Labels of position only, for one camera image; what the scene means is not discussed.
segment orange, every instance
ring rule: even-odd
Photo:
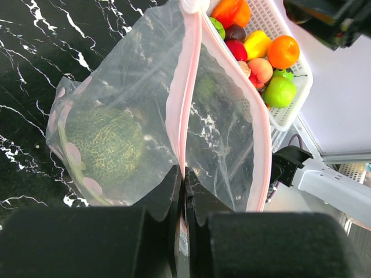
[[[251,10],[249,4],[243,0],[239,12],[234,17],[234,24],[239,25],[243,28],[249,23],[251,18]]]
[[[285,70],[299,59],[299,45],[291,36],[279,36],[268,48],[267,57],[274,68]]]

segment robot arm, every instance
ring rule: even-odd
[[[283,0],[288,18],[327,47],[371,38],[371,0]]]

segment white wall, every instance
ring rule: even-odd
[[[313,72],[314,83],[301,110],[324,153],[371,151],[371,39],[335,52],[287,19]]]

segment toy fruit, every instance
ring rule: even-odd
[[[242,42],[228,41],[225,44],[228,46],[229,50],[232,52],[237,61],[246,62],[248,60],[248,54],[246,53],[246,49],[244,48]]]
[[[279,70],[293,66],[299,59],[299,45],[291,36],[279,36],[268,49],[267,56],[274,68]]]
[[[211,17],[222,23],[224,29],[232,24],[245,27],[250,16],[251,11],[246,0],[221,0],[211,14]]]
[[[214,25],[216,31],[218,31],[219,35],[221,36],[221,39],[224,39],[225,38],[225,30],[224,30],[223,25],[219,21],[217,21],[216,19],[214,19],[212,17],[210,17],[210,21]]]
[[[263,100],[270,107],[283,108],[290,105],[296,95],[296,86],[288,78],[273,77],[263,93]]]
[[[83,176],[103,192],[120,187],[142,163],[146,142],[130,112],[114,108],[81,111],[67,118],[65,131],[66,140],[85,165]]]
[[[271,39],[263,31],[252,32],[244,43],[249,61],[264,58],[271,43]]]
[[[245,29],[239,25],[232,25],[230,28],[225,31],[225,40],[238,40],[240,42],[245,42],[247,37]]]
[[[215,81],[211,75],[204,74],[196,79],[194,93],[201,102],[209,103],[215,98]]]
[[[271,79],[273,74],[273,68],[271,64],[263,58],[257,58],[248,62],[248,66],[251,70],[251,75],[256,77],[256,86],[255,88],[264,87],[265,83]]]
[[[287,69],[275,69],[273,72],[273,77],[282,76],[288,78],[290,81],[294,79],[294,72],[291,68]]]
[[[247,78],[251,75],[251,69],[244,61],[238,61],[239,66],[242,68],[243,73],[246,75]]]

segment yellow pepper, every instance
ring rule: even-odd
[[[264,58],[271,43],[272,40],[263,31],[252,32],[243,44],[248,53],[248,61]]]

